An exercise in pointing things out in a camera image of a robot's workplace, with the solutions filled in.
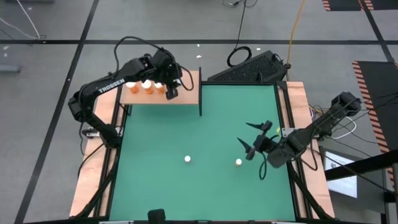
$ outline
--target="green table surface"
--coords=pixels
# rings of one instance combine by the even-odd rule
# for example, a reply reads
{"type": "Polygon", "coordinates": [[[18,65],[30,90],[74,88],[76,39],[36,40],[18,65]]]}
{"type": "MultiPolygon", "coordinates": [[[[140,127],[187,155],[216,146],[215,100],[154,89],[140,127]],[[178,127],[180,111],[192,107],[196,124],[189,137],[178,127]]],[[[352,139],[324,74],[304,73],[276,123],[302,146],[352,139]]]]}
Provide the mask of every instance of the green table surface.
{"type": "Polygon", "coordinates": [[[251,144],[260,133],[246,122],[270,120],[268,136],[276,134],[274,87],[204,85],[202,107],[202,117],[198,105],[132,107],[110,220],[147,220],[149,210],[163,208],[168,220],[294,221],[286,166],[268,164],[260,180],[262,156],[245,160],[236,139],[251,144]]]}

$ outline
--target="orange cup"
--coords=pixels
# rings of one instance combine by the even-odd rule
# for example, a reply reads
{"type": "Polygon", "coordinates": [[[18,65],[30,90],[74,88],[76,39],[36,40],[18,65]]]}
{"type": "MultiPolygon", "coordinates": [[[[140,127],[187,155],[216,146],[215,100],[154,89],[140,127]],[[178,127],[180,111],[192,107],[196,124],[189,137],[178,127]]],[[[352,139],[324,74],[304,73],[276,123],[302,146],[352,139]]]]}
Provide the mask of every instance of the orange cup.
{"type": "Polygon", "coordinates": [[[154,93],[154,88],[152,87],[152,82],[150,82],[149,80],[146,80],[144,83],[142,83],[141,87],[143,87],[143,89],[145,89],[145,92],[147,94],[154,93]]]}
{"type": "Polygon", "coordinates": [[[164,93],[164,86],[161,83],[155,83],[155,88],[158,93],[164,93]]]}
{"type": "Polygon", "coordinates": [[[126,83],[126,87],[129,88],[132,94],[136,94],[139,90],[138,86],[135,82],[128,82],[126,83]]]}

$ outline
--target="wooden table frame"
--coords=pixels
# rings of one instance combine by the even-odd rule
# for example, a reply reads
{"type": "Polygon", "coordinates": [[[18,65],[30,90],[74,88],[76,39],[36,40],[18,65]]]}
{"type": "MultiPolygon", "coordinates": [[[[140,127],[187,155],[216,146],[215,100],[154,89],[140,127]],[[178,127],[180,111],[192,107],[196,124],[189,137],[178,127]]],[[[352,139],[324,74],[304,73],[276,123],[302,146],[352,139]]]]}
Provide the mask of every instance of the wooden table frame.
{"type": "MultiPolygon", "coordinates": [[[[284,127],[291,127],[293,123],[295,128],[304,128],[308,126],[312,120],[303,83],[278,82],[277,84],[280,86],[277,93],[279,94],[280,113],[283,117],[284,127]]],[[[125,122],[126,110],[121,108],[118,103],[120,96],[121,89],[119,89],[119,91],[115,89],[98,97],[94,112],[105,123],[121,125],[125,122]]],[[[89,139],[86,145],[85,157],[100,144],[100,138],[89,139]]],[[[313,141],[313,148],[314,150],[319,151],[316,140],[313,141]]],[[[86,164],[80,172],[80,178],[78,179],[70,216],[74,216],[79,213],[90,201],[94,193],[97,191],[100,181],[104,179],[106,176],[105,174],[107,174],[112,168],[116,153],[118,153],[116,149],[99,150],[92,156],[92,158],[86,161],[86,164]]],[[[322,164],[319,154],[315,154],[315,158],[318,164],[322,164]]],[[[302,159],[313,166],[313,159],[309,150],[303,153],[302,159]]],[[[294,164],[294,167],[299,174],[305,177],[307,188],[315,200],[321,205],[327,214],[334,217],[330,194],[322,166],[320,166],[317,171],[311,170],[306,166],[301,166],[301,164],[294,164]]],[[[114,181],[107,186],[95,212],[92,212],[90,216],[105,216],[109,214],[109,203],[110,198],[112,198],[112,195],[110,195],[112,194],[112,191],[110,189],[113,189],[113,187],[114,181]]],[[[295,210],[296,217],[317,218],[313,210],[309,209],[309,206],[306,204],[306,200],[303,198],[299,188],[295,186],[295,189],[292,188],[292,190],[295,191],[296,194],[296,202],[294,202],[297,207],[295,210]]]]}

